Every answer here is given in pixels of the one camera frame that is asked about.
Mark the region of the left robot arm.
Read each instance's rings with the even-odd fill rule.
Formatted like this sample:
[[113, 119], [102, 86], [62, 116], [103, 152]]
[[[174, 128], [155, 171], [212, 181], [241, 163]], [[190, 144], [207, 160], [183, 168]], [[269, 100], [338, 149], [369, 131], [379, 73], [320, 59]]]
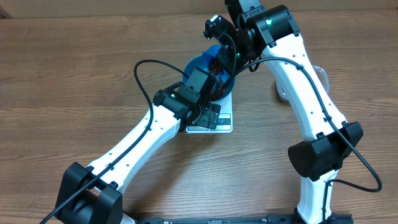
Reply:
[[167, 141], [191, 124], [213, 129], [220, 105], [211, 84], [175, 83], [149, 100], [143, 119], [117, 145], [86, 167], [74, 162], [64, 173], [55, 209], [62, 223], [134, 223], [123, 210], [133, 177]]

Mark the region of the blue plastic measuring scoop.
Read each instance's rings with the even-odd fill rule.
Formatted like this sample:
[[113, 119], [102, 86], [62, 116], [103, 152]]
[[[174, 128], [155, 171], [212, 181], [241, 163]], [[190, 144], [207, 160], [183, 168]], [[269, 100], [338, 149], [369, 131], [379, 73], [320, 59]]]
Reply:
[[207, 68], [208, 71], [212, 74], [219, 73], [221, 70], [216, 60], [216, 55], [218, 54], [220, 49], [221, 49], [220, 45], [213, 45], [208, 50], [202, 53], [205, 68]]

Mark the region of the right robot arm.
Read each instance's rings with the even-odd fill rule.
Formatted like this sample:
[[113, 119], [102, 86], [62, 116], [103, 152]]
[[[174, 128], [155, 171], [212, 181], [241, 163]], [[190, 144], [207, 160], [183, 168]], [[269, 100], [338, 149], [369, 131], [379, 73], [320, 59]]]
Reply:
[[290, 146], [291, 164], [300, 175], [300, 200], [288, 223], [352, 223], [351, 215], [331, 211], [333, 184], [343, 161], [363, 136], [359, 123], [347, 122], [333, 104], [305, 50], [299, 25], [284, 5], [266, 9], [259, 1], [226, 1], [230, 20], [206, 23], [221, 32], [217, 61], [235, 77], [266, 64], [280, 94], [290, 103], [303, 141]]

